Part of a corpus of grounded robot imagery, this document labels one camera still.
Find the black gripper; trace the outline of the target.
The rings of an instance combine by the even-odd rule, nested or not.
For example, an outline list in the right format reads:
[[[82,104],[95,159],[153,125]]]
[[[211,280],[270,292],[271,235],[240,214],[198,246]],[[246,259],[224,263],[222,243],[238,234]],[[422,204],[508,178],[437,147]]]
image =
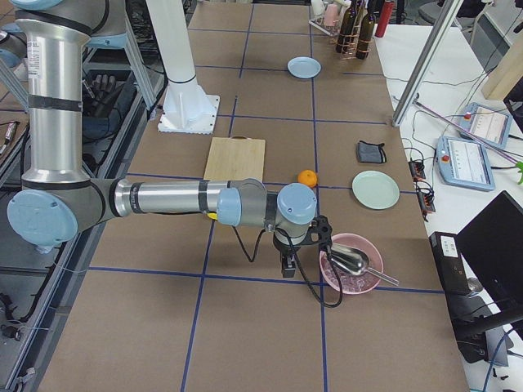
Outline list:
[[[296,273],[297,253],[301,246],[289,242],[287,238],[280,239],[276,235],[273,236],[273,244],[279,251],[283,278],[293,278]]]

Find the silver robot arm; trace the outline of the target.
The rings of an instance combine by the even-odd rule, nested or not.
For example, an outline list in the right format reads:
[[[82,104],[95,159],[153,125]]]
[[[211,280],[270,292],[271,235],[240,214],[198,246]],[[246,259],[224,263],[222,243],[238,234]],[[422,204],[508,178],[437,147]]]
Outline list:
[[[255,179],[132,183],[90,177],[82,166],[83,49],[127,41],[122,1],[18,1],[16,23],[27,38],[31,165],[7,218],[25,241],[49,250],[86,229],[131,214],[213,212],[223,225],[273,235],[282,274],[301,263],[299,248],[320,242],[316,197],[292,183],[270,192]]]

